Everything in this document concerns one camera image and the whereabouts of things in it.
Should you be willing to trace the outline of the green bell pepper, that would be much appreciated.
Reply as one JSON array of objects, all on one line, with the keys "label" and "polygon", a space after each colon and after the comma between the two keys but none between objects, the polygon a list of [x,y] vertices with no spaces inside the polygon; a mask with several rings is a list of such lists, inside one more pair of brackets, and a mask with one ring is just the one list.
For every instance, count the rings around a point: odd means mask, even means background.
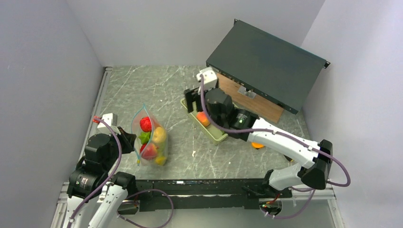
[{"label": "green bell pepper", "polygon": [[141,132],[140,135],[138,136],[141,145],[148,144],[148,142],[150,141],[150,137],[151,132]]}]

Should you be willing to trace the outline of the yellow lemon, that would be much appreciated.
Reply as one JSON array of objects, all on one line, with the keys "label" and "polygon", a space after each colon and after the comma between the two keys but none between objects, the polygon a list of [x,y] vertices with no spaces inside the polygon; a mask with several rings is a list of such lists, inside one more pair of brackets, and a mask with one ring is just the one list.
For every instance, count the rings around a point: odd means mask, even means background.
[{"label": "yellow lemon", "polygon": [[165,142],[167,138],[166,130],[162,127],[156,127],[153,131],[152,142],[160,144]]}]

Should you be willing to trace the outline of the red apple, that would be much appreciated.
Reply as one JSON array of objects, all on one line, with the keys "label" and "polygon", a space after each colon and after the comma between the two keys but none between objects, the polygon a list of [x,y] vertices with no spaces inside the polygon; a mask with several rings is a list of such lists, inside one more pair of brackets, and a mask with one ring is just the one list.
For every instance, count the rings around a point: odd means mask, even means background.
[{"label": "red apple", "polygon": [[153,129],[152,120],[149,116],[142,118],[139,122],[139,125],[141,130],[145,133],[151,132]]}]

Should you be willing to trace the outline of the clear blue-zip bag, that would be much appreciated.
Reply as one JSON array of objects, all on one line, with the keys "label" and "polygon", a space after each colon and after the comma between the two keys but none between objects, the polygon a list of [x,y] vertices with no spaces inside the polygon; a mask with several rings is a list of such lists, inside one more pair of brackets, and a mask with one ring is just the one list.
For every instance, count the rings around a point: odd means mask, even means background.
[{"label": "clear blue-zip bag", "polygon": [[[153,124],[153,129],[151,131],[151,137],[150,137],[150,141],[148,142],[148,144],[153,143],[157,147],[157,151],[158,151],[157,156],[165,156],[168,158],[168,133],[167,133],[167,130],[159,123],[159,121],[147,109],[147,107],[145,105],[143,105],[143,107],[138,112],[136,112],[136,114],[134,115],[132,122],[131,122],[131,133],[133,133],[137,136],[137,138],[134,142],[134,151],[137,156],[137,164],[138,165],[148,165],[148,166],[159,166],[159,165],[155,164],[155,162],[154,162],[155,158],[153,160],[145,160],[140,156],[140,148],[142,145],[140,143],[138,136],[143,131],[140,128],[139,122],[142,118],[147,117],[147,116],[150,117],[150,119],[152,120],[152,124]],[[153,136],[154,129],[159,126],[166,130],[167,138],[166,138],[165,142],[157,144],[157,143],[152,142],[152,136]]]}]

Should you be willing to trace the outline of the yellow green mango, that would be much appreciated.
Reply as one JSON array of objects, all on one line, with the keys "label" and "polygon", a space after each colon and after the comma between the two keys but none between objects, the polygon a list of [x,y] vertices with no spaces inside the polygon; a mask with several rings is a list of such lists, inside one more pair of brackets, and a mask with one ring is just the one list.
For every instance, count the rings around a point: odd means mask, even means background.
[{"label": "yellow green mango", "polygon": [[167,161],[167,157],[165,156],[157,156],[154,160],[155,164],[159,166],[164,166]]}]

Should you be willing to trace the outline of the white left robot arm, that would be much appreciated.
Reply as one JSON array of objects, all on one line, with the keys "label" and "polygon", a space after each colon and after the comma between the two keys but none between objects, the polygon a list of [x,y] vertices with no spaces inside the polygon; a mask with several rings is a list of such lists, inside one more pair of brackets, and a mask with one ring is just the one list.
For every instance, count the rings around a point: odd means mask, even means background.
[{"label": "white left robot arm", "polygon": [[123,200],[136,195],[135,176],[115,171],[116,161],[134,151],[136,138],[118,127],[115,134],[88,139],[85,155],[69,177],[65,228],[104,228]]}]

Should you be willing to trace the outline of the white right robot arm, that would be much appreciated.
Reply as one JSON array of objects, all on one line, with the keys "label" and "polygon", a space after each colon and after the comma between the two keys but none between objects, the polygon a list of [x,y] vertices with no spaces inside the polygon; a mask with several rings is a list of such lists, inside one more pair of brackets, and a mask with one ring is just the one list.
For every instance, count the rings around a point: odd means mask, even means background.
[{"label": "white right robot arm", "polygon": [[275,149],[294,160],[291,167],[267,172],[262,183],[267,197],[299,184],[315,190],[326,188],[333,163],[330,141],[315,142],[283,131],[250,111],[236,108],[232,98],[219,88],[186,89],[184,98],[189,113],[204,111],[211,125],[228,136]]}]

